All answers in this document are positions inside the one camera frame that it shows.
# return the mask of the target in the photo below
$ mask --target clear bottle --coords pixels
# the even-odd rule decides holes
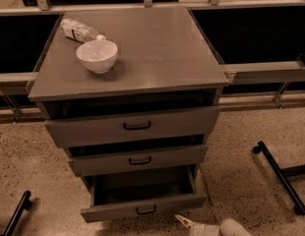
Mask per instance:
[[[78,42],[85,43],[92,40],[105,40],[105,37],[99,34],[94,27],[75,20],[63,20],[61,22],[61,29],[64,35]]]

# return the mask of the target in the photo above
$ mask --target black metal leg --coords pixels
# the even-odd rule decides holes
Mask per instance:
[[[291,169],[291,168],[296,169],[297,167],[291,167],[291,168],[287,168],[287,169],[283,169],[283,170],[280,169],[278,164],[274,160],[272,154],[269,152],[268,148],[266,147],[266,145],[263,142],[258,142],[258,145],[256,147],[253,147],[254,153],[259,153],[260,151],[263,152],[264,156],[266,157],[266,159],[270,163],[271,167],[273,168],[275,174],[279,178],[281,184],[283,185],[283,187],[285,188],[285,190],[287,191],[287,193],[289,194],[291,199],[294,201],[294,203],[295,203],[294,211],[298,214],[305,215],[305,206],[304,206],[303,202],[300,200],[298,194],[293,189],[289,180],[286,178],[286,176],[284,174],[285,170]]]
[[[21,198],[11,220],[9,221],[3,236],[11,236],[13,234],[15,227],[23,214],[24,209],[28,209],[31,206],[30,196],[30,191],[24,192],[23,197]]]

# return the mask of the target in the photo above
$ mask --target bottle cap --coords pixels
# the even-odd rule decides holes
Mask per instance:
[[[106,38],[105,38],[104,35],[99,34],[99,35],[96,37],[96,40],[106,40]]]

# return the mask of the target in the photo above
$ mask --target cabinet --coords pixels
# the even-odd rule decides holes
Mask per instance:
[[[194,180],[227,78],[189,11],[64,17],[103,30],[119,47],[114,67],[97,75],[73,55],[79,43],[59,30],[29,95],[91,194],[85,221],[200,207],[205,197]]]

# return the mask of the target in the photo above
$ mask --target bottom drawer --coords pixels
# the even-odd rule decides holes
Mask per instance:
[[[92,177],[91,207],[82,209],[86,222],[201,207],[189,166]]]

